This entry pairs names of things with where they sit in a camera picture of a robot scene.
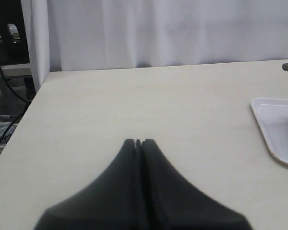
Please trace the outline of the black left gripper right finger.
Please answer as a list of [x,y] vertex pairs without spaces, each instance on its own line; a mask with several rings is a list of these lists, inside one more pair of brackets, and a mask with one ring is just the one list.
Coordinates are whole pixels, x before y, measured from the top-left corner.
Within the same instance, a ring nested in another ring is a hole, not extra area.
[[141,177],[152,230],[250,230],[240,213],[185,179],[153,139],[141,145]]

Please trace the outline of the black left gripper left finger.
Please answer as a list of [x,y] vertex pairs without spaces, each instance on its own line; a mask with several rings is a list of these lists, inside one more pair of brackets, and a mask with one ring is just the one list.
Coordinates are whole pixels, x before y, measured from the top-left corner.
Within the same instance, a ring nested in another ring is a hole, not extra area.
[[144,194],[140,141],[127,139],[86,188],[48,208],[36,230],[142,230]]

